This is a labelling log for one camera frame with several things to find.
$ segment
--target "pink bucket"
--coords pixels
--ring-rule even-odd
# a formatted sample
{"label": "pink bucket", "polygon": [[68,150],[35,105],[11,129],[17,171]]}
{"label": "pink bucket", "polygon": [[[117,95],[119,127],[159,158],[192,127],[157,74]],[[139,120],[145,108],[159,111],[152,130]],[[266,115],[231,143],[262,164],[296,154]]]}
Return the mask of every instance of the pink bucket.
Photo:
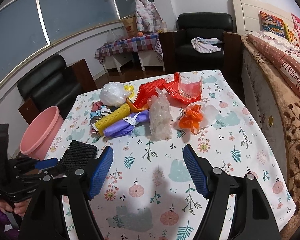
{"label": "pink bucket", "polygon": [[20,152],[22,154],[41,161],[44,160],[51,143],[63,124],[59,112],[58,107],[51,106],[32,121],[21,139]]}

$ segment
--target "orange ribbon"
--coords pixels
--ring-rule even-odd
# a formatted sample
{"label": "orange ribbon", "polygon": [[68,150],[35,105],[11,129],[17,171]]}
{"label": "orange ribbon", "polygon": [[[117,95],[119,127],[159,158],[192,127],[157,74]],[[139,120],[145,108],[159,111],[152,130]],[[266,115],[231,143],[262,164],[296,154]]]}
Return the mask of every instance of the orange ribbon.
{"label": "orange ribbon", "polygon": [[203,120],[202,114],[199,112],[201,109],[200,105],[194,105],[191,109],[184,111],[184,115],[179,121],[180,128],[189,128],[191,132],[196,135],[199,132],[199,123]]}

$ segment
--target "silver bolt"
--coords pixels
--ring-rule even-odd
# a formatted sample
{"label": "silver bolt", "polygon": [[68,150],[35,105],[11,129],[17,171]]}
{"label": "silver bolt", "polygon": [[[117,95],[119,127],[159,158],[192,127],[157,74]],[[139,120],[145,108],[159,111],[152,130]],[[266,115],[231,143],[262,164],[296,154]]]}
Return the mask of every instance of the silver bolt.
{"label": "silver bolt", "polygon": [[220,168],[213,168],[213,173],[215,173],[215,174],[221,174],[222,170]]}
{"label": "silver bolt", "polygon": [[47,182],[51,179],[51,177],[49,175],[46,175],[43,177],[43,181]]}
{"label": "silver bolt", "polygon": [[248,173],[247,178],[250,179],[250,180],[254,180],[254,175],[251,174],[251,173]]}
{"label": "silver bolt", "polygon": [[83,169],[77,169],[75,171],[75,174],[80,176],[80,175],[84,174],[84,170]]}

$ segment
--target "white headboard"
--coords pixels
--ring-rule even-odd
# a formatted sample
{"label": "white headboard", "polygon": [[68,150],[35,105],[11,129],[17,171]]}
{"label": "white headboard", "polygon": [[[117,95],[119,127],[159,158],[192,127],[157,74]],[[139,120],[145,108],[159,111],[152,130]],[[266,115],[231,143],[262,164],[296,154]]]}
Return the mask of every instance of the white headboard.
{"label": "white headboard", "polygon": [[248,35],[253,31],[262,30],[260,11],[281,18],[284,23],[293,26],[291,13],[260,0],[232,0],[237,33]]}

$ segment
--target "white floral tablecloth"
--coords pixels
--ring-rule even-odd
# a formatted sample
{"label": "white floral tablecloth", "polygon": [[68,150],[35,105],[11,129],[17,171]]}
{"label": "white floral tablecloth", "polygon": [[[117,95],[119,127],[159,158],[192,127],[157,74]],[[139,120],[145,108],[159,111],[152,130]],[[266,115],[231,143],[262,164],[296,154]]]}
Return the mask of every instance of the white floral tablecloth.
{"label": "white floral tablecloth", "polygon": [[[71,140],[94,144],[99,153],[110,145],[114,161],[101,193],[90,202],[105,240],[185,240],[192,239],[208,201],[198,194],[183,161],[182,150],[191,144],[200,157],[228,174],[243,177],[253,173],[265,192],[281,230],[295,211],[274,155],[253,117],[233,93],[219,70],[182,73],[191,80],[203,76],[202,101],[214,105],[216,122],[198,135],[179,129],[177,123],[184,105],[172,99],[173,137],[152,141],[148,124],[133,130],[132,136],[93,137],[89,114],[100,90],[77,97],[54,139],[46,158],[60,159]],[[173,75],[161,76],[172,80]],[[159,77],[130,82],[139,85]],[[220,239],[227,239],[235,196],[229,197]],[[63,196],[70,239],[77,239],[69,200]]]}

